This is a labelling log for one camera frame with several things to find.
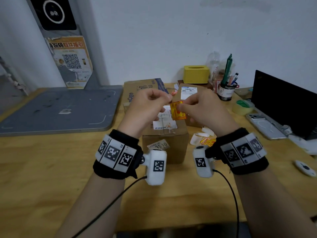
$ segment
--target person's left hand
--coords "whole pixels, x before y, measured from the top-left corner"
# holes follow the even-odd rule
[[[172,95],[164,91],[148,88],[140,90],[134,96],[117,130],[134,138],[140,138],[142,131],[154,120],[164,105],[172,100]]]

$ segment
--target pen holder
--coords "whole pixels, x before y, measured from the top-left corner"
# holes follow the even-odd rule
[[[230,101],[232,98],[232,94],[235,91],[235,88],[238,88],[239,85],[235,83],[235,85],[226,85],[220,83],[220,87],[218,90],[218,97],[222,101]]]

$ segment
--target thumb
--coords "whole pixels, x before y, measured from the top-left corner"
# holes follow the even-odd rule
[[[164,105],[168,104],[172,100],[172,95],[166,94],[164,96],[160,96],[159,98],[155,99],[154,102],[160,106],[163,107]]]
[[[195,109],[195,105],[189,105],[189,104],[185,104],[185,103],[180,103],[177,105],[176,109],[178,111],[181,111],[183,113],[186,113],[188,114],[189,116],[192,116],[194,112],[194,109]]]

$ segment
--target yellow tissue box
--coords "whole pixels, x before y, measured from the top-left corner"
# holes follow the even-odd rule
[[[184,66],[184,83],[208,83],[210,71],[205,65]]]

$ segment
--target gray platform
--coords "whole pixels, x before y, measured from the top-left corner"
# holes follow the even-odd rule
[[[105,131],[111,128],[122,86],[99,90],[51,88],[0,123],[0,136]]]

